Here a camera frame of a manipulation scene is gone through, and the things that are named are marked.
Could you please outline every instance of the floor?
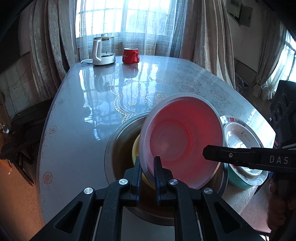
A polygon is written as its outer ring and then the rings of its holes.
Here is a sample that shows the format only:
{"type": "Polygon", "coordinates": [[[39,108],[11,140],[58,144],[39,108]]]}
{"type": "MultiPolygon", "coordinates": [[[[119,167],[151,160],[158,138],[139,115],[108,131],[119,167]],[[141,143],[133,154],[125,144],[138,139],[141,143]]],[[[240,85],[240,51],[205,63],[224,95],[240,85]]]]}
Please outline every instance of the floor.
{"type": "MultiPolygon", "coordinates": [[[[253,98],[250,90],[246,91],[246,99],[268,119],[269,102],[253,98]]],[[[29,168],[33,180],[36,181],[36,165],[29,168]]],[[[0,226],[12,241],[28,241],[44,225],[39,212],[36,186],[30,186],[12,167],[8,170],[0,165],[0,226]]],[[[263,187],[243,211],[243,218],[255,229],[268,232],[266,225],[268,187],[263,187]]]]}
{"type": "Polygon", "coordinates": [[[268,198],[270,195],[269,182],[267,182],[252,198],[246,208],[241,213],[241,216],[252,228],[270,233],[267,226],[267,208],[268,198]]]}

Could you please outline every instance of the pink plastic bowl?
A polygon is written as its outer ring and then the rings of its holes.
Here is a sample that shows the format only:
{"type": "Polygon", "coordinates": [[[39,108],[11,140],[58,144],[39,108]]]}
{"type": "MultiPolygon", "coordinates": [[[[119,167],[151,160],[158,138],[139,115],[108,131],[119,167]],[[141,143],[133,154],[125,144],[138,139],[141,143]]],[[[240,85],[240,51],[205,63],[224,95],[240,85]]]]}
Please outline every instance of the pink plastic bowl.
{"type": "Polygon", "coordinates": [[[143,172],[154,183],[153,159],[160,156],[174,178],[199,189],[220,165],[203,157],[207,145],[224,145],[222,123],[214,107],[195,94],[171,95],[152,109],[142,126],[139,157],[143,172]]]}

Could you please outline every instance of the electric kettle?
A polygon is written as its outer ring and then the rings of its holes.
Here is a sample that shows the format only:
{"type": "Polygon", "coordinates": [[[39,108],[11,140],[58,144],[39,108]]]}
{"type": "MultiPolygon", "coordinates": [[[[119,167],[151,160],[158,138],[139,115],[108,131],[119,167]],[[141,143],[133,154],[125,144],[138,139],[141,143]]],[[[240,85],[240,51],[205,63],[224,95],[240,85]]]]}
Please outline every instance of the electric kettle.
{"type": "Polygon", "coordinates": [[[107,36],[107,34],[102,34],[101,37],[94,38],[92,49],[93,65],[111,64],[115,61],[114,36],[107,36]]]}

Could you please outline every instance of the glossy table surface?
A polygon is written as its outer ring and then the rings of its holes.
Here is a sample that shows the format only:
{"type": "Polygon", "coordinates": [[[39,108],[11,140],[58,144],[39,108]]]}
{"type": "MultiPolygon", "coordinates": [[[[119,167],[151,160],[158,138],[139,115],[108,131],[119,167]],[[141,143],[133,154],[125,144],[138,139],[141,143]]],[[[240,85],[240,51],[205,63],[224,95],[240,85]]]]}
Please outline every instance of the glossy table surface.
{"type": "MultiPolygon", "coordinates": [[[[188,60],[140,56],[136,65],[122,64],[121,57],[107,66],[77,63],[55,96],[40,143],[37,180],[44,222],[85,187],[107,187],[104,154],[112,133],[179,92],[204,97],[220,116],[241,119],[264,147],[273,146],[275,132],[263,116],[231,86],[188,60]]],[[[228,184],[223,198],[241,213],[255,190],[228,184]]],[[[174,240],[174,227],[148,223],[124,209],[122,240],[141,239],[174,240]]]]}

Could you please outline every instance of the stainless steel basin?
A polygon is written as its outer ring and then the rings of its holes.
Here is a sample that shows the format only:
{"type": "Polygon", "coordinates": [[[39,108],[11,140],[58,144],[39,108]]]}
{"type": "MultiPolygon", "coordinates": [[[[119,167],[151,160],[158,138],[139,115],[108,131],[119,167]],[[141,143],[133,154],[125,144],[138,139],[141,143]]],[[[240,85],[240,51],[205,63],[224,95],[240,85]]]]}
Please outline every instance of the stainless steel basin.
{"type": "MultiPolygon", "coordinates": [[[[108,183],[121,179],[124,171],[133,167],[131,155],[133,143],[140,134],[147,115],[148,112],[145,112],[128,119],[110,137],[104,160],[108,183]]],[[[215,175],[205,187],[211,187],[222,196],[226,189],[227,179],[227,164],[221,163],[215,175]]],[[[144,182],[141,184],[140,205],[138,207],[128,207],[128,209],[147,222],[163,226],[174,226],[173,208],[157,206],[155,190],[144,182]]]]}

